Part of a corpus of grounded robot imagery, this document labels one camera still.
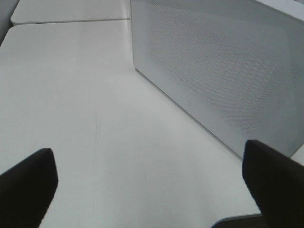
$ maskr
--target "white desk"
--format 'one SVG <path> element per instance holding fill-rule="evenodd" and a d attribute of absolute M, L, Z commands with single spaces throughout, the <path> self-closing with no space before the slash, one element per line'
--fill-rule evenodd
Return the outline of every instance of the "white desk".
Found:
<path fill-rule="evenodd" d="M 242 160 L 132 62 L 129 21 L 13 27 L 0 47 L 0 173 L 44 147 L 42 228 L 210 228 L 258 213 Z"/>
<path fill-rule="evenodd" d="M 130 0 L 20 0 L 13 25 L 128 19 Z"/>

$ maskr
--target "office desk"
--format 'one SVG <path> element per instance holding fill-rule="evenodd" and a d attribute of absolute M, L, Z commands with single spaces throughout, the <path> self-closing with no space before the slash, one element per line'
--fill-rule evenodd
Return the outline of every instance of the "office desk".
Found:
<path fill-rule="evenodd" d="M 13 25 L 99 21 L 130 17 L 130 0 L 20 0 Z"/>
<path fill-rule="evenodd" d="M 129 21 L 13 27 L 0 48 L 0 173 L 52 148 L 42 228 L 210 228 L 258 213 L 242 160 L 144 76 Z"/>

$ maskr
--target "perforated panel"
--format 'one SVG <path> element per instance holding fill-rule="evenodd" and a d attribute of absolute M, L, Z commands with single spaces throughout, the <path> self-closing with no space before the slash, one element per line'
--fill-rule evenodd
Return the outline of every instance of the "perforated panel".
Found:
<path fill-rule="evenodd" d="M 238 154 L 303 143 L 302 22 L 251 0 L 132 0 L 132 20 L 135 66 Z"/>

